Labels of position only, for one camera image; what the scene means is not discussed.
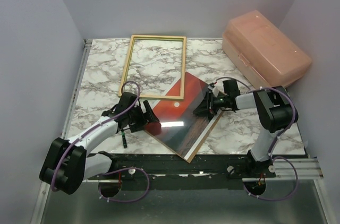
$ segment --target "black mounting base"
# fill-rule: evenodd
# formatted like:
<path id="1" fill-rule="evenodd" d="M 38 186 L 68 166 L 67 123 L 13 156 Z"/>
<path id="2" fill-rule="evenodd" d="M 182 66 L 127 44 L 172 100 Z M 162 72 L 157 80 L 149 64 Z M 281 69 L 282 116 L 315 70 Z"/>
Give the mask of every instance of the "black mounting base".
<path id="1" fill-rule="evenodd" d="M 268 167 L 270 161 L 253 163 L 249 155 L 196 155 L 191 163 L 185 162 L 176 155 L 158 154 L 115 154 L 117 159 L 115 170 L 125 167 L 139 167 L 145 170 L 150 179 L 150 189 L 158 190 L 189 190 L 189 189 L 243 189 L 243 178 L 275 177 Z M 146 188 L 144 174 L 136 171 L 129 174 L 121 173 L 122 190 L 143 191 Z M 110 187 L 118 186 L 105 183 L 103 180 L 118 180 L 118 174 L 100 176 L 102 193 L 112 195 Z"/>

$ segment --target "metal bracket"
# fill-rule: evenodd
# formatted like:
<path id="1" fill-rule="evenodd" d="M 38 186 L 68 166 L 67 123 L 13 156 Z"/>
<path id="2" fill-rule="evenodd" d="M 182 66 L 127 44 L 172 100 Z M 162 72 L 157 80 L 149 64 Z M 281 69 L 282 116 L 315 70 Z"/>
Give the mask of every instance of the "metal bracket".
<path id="1" fill-rule="evenodd" d="M 322 179 L 322 174 L 318 159 L 289 159 L 294 165 L 299 180 Z M 283 159 L 274 162 L 276 177 L 266 178 L 266 180 L 295 180 L 295 173 L 291 165 Z M 244 182 L 256 182 L 259 177 L 244 178 Z"/>
<path id="2" fill-rule="evenodd" d="M 44 212 L 46 201 L 47 201 L 48 191 L 49 191 L 49 184 L 42 182 L 40 189 L 39 189 L 37 202 L 33 210 L 31 224 L 41 223 L 41 220 L 43 218 L 43 212 Z"/>

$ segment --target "marble countertop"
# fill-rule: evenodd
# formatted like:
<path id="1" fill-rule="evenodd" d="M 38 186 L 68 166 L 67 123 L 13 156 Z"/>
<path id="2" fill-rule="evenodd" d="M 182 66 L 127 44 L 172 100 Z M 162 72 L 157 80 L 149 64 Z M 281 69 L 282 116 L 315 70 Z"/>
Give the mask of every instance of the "marble countertop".
<path id="1" fill-rule="evenodd" d="M 89 127 L 98 120 L 103 110 L 118 103 L 117 93 L 129 42 L 129 39 L 95 39 L 92 42 L 68 137 Z M 132 58 L 133 69 L 129 77 L 139 82 L 143 90 L 163 94 L 177 77 L 176 71 L 179 74 L 181 63 L 175 56 L 180 53 L 181 46 L 175 42 L 162 46 L 136 42 L 135 48 L 136 56 Z M 162 58 L 159 54 L 165 51 L 169 55 Z M 155 63 L 158 69 L 151 66 Z M 221 76 L 231 76 L 250 86 L 222 51 L 221 40 L 188 39 L 186 71 L 207 83 Z M 241 93 L 246 92 L 246 88 L 241 85 L 240 90 Z M 260 126 L 256 109 L 224 112 L 198 154 L 246 154 L 258 137 Z M 124 149 L 121 135 L 113 135 L 95 148 L 94 152 L 172 154 L 172 151 L 144 131 L 133 134 L 126 131 L 126 140 L 128 148 Z M 282 135 L 274 154 L 305 154 L 296 124 Z"/>

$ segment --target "wooden picture frame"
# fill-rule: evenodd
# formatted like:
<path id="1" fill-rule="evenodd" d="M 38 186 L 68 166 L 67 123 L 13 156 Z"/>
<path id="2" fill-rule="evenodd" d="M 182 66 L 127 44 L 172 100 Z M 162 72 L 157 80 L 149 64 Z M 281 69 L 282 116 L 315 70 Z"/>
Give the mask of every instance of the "wooden picture frame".
<path id="1" fill-rule="evenodd" d="M 122 86 L 126 82 L 128 78 L 129 66 L 131 62 L 132 52 L 134 42 L 136 40 L 163 40 L 163 41 L 181 41 L 183 42 L 183 50 L 182 50 L 182 64 L 181 64 L 181 88 L 179 96 L 162 96 L 162 95 L 148 95 L 141 94 L 140 98 L 145 99 L 168 99 L 168 100 L 183 100 L 184 99 L 184 77 L 185 77 L 185 57 L 186 57 L 186 37 L 178 37 L 178 36 L 149 36 L 149 35 L 132 35 L 129 48 L 127 50 L 127 57 L 125 60 L 125 65 L 123 69 L 123 76 L 121 80 L 121 85 L 118 91 L 118 96 L 122 96 Z"/>

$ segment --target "wooden frame edge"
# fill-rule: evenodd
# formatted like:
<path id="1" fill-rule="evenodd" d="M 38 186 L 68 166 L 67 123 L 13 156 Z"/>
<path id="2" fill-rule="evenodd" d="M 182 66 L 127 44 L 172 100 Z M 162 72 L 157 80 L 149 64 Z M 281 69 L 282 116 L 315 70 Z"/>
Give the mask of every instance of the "wooden frame edge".
<path id="1" fill-rule="evenodd" d="M 128 78 L 128 71 L 130 67 L 133 46 L 136 39 L 143 40 L 164 40 L 164 41 L 181 41 L 183 42 L 183 50 L 182 50 L 182 66 L 181 66 L 181 87 L 180 87 L 180 95 L 179 96 L 162 96 L 162 95 L 147 95 L 141 94 L 140 98 L 145 99 L 166 99 L 166 100 L 183 100 L 184 99 L 184 79 L 185 79 L 185 59 L 186 59 L 186 37 L 180 36 L 149 36 L 149 35 L 132 35 L 130 39 L 129 48 L 127 50 L 127 57 L 125 60 L 125 65 L 123 69 L 123 75 L 121 79 L 121 84 L 118 90 L 118 96 L 122 96 L 122 86 Z"/>
<path id="2" fill-rule="evenodd" d="M 197 152 L 201 149 L 202 145 L 204 144 L 204 142 L 206 141 L 207 137 L 210 135 L 211 131 L 213 131 L 214 127 L 216 126 L 216 124 L 218 123 L 219 119 L 222 117 L 222 113 L 220 113 L 217 117 L 217 119 L 214 121 L 214 123 L 212 124 L 212 126 L 209 129 L 209 132 L 207 134 L 204 135 L 202 141 L 197 145 L 196 149 L 194 149 L 194 151 L 192 152 L 192 154 L 188 157 L 188 159 L 184 159 L 186 162 L 191 163 L 191 161 L 193 160 L 193 158 L 197 155 Z"/>

